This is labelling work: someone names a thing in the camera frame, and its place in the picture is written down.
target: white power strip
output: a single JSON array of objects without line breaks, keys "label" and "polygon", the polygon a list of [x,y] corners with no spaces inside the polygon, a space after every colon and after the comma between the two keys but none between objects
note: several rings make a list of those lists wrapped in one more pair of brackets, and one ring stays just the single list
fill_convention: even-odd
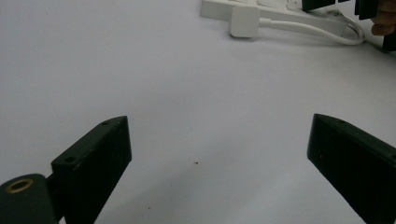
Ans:
[{"label": "white power strip", "polygon": [[[348,20],[336,6],[306,13],[302,11],[301,0],[202,0],[201,16],[229,21],[234,7],[256,7],[260,11],[260,18],[304,23],[335,35],[341,35],[348,26]],[[298,27],[278,29],[307,33]]]}]

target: white surface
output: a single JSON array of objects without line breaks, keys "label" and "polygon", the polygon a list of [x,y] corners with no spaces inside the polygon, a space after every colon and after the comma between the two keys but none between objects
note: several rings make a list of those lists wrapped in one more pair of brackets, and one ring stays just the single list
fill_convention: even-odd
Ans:
[{"label": "white surface", "polygon": [[96,223],[363,223],[306,158],[311,120],[396,146],[395,54],[233,39],[200,4],[1,1],[0,182],[127,115],[134,158]]}]

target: white cable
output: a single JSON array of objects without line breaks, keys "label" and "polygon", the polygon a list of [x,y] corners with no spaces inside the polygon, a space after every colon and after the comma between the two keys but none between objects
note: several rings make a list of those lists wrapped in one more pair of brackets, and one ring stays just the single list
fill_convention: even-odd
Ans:
[{"label": "white cable", "polygon": [[295,28],[300,28],[306,31],[309,31],[311,33],[314,33],[316,35],[322,35],[330,38],[331,40],[334,40],[338,43],[345,44],[345,45],[359,45],[364,41],[364,32],[361,29],[361,27],[352,19],[346,17],[346,20],[350,24],[350,28],[358,35],[358,39],[347,39],[344,37],[341,37],[339,35],[334,35],[330,32],[327,32],[325,30],[322,30],[316,26],[308,25],[308,24],[303,24],[299,22],[293,22],[293,21],[272,21],[270,19],[265,19],[265,18],[260,18],[260,25],[263,26],[268,26],[268,27],[273,27],[273,28],[282,28],[282,27],[295,27]]}]

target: plug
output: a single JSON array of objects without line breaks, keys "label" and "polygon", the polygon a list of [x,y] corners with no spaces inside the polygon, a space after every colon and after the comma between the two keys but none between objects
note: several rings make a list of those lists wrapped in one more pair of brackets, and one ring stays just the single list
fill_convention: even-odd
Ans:
[{"label": "plug", "polygon": [[254,37],[259,31],[260,11],[257,7],[233,7],[231,9],[230,35]]}]

